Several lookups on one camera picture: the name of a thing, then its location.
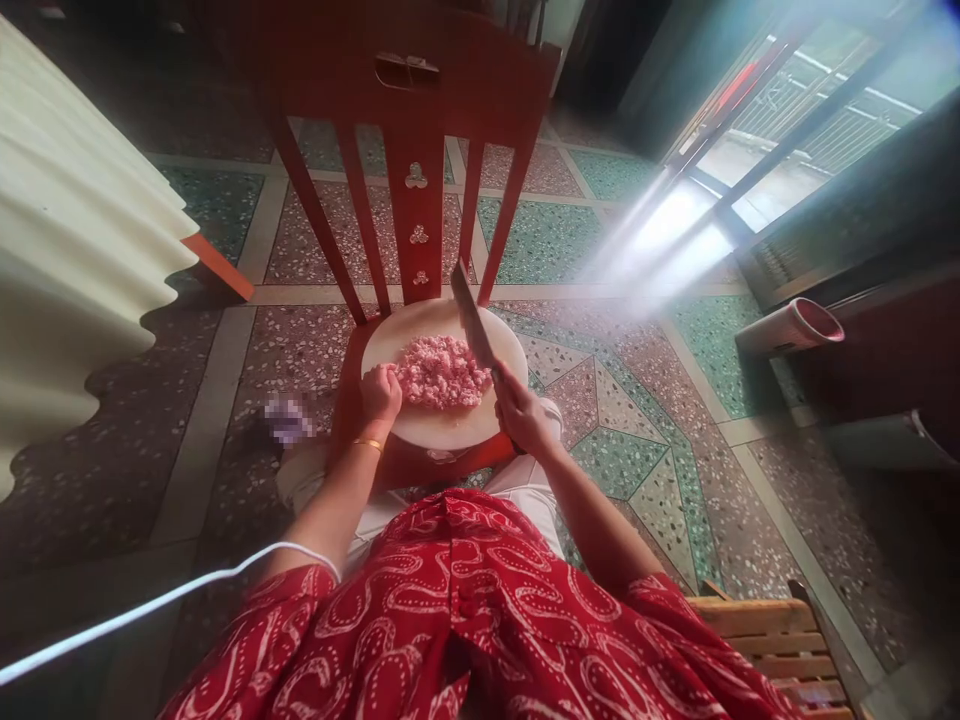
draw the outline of white pants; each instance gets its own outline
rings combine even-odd
[[[553,435],[560,439],[563,433],[563,418],[560,409],[552,400],[542,398],[540,403],[553,422]],[[303,450],[285,462],[277,473],[277,492],[280,500],[297,515],[323,484],[327,449],[317,446]],[[547,482],[543,468],[530,455],[520,455],[494,475],[483,491],[493,497],[509,500],[529,518],[540,531],[547,545],[563,557],[560,538],[557,535],[557,501]],[[370,543],[383,532],[387,524],[408,507],[409,503],[394,492],[374,495],[360,516],[353,542],[347,551],[347,565],[343,575],[348,575],[363,562]]]

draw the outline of white cable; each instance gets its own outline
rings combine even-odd
[[[236,577],[264,555],[267,555],[268,553],[280,548],[299,550],[304,555],[309,555],[317,562],[326,565],[330,569],[330,572],[333,573],[337,583],[340,582],[340,573],[337,572],[337,569],[333,566],[333,563],[331,563],[330,560],[325,558],[323,555],[319,555],[312,550],[308,550],[302,545],[297,545],[296,543],[277,542],[273,545],[268,545],[259,552],[254,553],[232,570],[216,570],[212,573],[207,573],[206,575],[198,577],[195,580],[191,580],[180,587],[174,588],[158,598],[149,600],[139,607],[128,610],[122,615],[117,615],[117,617],[106,620],[99,625],[94,625],[91,628],[87,628],[86,630],[78,632],[76,635],[71,635],[68,638],[64,638],[63,640],[54,643],[50,647],[46,647],[43,650],[33,653],[32,655],[28,655],[12,665],[7,665],[7,667],[0,670],[0,687],[3,687],[7,683],[13,682],[17,678],[21,677],[22,675],[26,675],[32,670],[36,670],[41,665],[46,665],[51,660],[56,660],[61,655],[66,655],[71,650],[76,650],[78,647],[86,645],[88,642],[93,642],[97,638],[101,638],[104,635],[112,633],[114,630],[119,630],[124,625],[129,625],[134,620],[139,620],[144,615],[149,615],[154,610],[159,610],[164,605],[167,605],[177,598],[181,598],[184,595],[193,592],[199,587],[203,587],[204,585],[212,583],[215,580],[225,580],[226,578]]]

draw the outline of hand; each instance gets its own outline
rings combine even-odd
[[[393,425],[396,420],[403,404],[396,368],[393,363],[381,363],[368,370],[360,381],[367,422],[383,421]]]
[[[562,449],[563,446],[553,437],[551,421],[544,413],[540,399],[503,363],[497,363],[493,376],[500,429],[538,461]]]

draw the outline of kitchen knife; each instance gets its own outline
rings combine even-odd
[[[483,328],[477,301],[470,294],[467,269],[463,266],[463,260],[457,261],[453,272],[450,274],[450,287],[453,290],[453,299],[457,303],[457,310],[460,311],[460,324],[463,325],[463,331],[467,336],[467,345],[470,346],[470,351],[477,359],[477,364],[481,367],[490,368],[494,380],[493,391],[496,392],[497,386],[503,378],[500,374],[500,368],[497,366],[497,358],[493,354],[493,348],[490,346],[490,338],[487,337],[487,331]],[[526,450],[517,445],[513,438],[510,438],[510,442],[513,443],[513,449],[518,455],[526,455]]]

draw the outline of chair backrest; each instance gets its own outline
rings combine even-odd
[[[687,598],[704,622],[766,675],[798,708],[820,720],[853,720],[830,650],[806,602]]]
[[[405,303],[440,296],[444,136],[467,138],[459,255],[469,265],[484,145],[514,149],[479,300],[494,284],[560,57],[480,16],[424,0],[210,0],[201,22],[254,85],[320,248],[358,323],[366,318],[287,116],[328,119],[380,311],[390,312],[356,126],[383,132]]]

